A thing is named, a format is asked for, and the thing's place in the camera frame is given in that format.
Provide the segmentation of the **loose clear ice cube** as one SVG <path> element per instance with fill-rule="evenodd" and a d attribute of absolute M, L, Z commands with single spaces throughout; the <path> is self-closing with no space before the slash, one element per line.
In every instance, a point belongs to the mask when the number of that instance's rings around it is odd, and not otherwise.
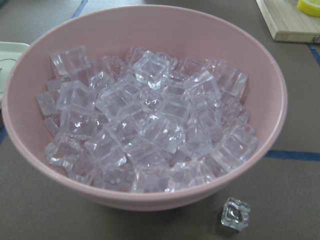
<path fill-rule="evenodd" d="M 241 232 L 249 225 L 251 206 L 244 201 L 229 197 L 223 205 L 221 224 Z"/>

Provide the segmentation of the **clear ice cube pile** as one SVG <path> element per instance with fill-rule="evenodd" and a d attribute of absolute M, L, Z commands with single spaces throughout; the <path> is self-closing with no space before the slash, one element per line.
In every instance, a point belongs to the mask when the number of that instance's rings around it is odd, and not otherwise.
<path fill-rule="evenodd" d="M 53 137 L 44 153 L 72 180 L 176 192 L 235 170 L 259 144 L 243 104 L 248 75 L 224 61 L 138 47 L 91 60 L 83 45 L 50 59 L 56 78 L 36 96 Z"/>

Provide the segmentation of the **pink bowl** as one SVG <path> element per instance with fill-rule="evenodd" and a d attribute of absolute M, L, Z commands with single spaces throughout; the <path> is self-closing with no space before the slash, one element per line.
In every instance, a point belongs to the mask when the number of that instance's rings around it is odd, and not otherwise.
<path fill-rule="evenodd" d="M 2 97 L 5 127 L 40 172 L 97 203 L 167 210 L 213 194 L 275 142 L 283 74 L 251 35 L 186 8 L 77 17 L 36 40 Z"/>

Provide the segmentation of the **yellow lemon half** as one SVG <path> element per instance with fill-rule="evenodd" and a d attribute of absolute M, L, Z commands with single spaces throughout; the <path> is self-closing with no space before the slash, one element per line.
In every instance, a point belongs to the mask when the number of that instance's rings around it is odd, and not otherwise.
<path fill-rule="evenodd" d="M 320 16 L 320 0 L 298 0 L 296 7 L 309 16 Z"/>

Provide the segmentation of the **wooden cutting board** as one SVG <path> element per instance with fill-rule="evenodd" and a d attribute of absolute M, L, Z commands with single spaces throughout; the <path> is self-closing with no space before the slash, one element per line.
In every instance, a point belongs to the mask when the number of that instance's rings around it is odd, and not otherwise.
<path fill-rule="evenodd" d="M 296 0 L 256 0 L 274 41 L 320 43 L 320 18 L 297 8 Z"/>

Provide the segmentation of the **white serving tray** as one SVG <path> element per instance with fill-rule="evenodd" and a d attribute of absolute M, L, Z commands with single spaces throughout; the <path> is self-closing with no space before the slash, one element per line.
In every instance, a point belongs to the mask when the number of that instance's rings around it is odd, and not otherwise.
<path fill-rule="evenodd" d="M 22 42 L 0 42 L 0 127 L 4 127 L 3 120 L 3 95 L 7 87 L 12 69 L 21 55 L 30 47 Z"/>

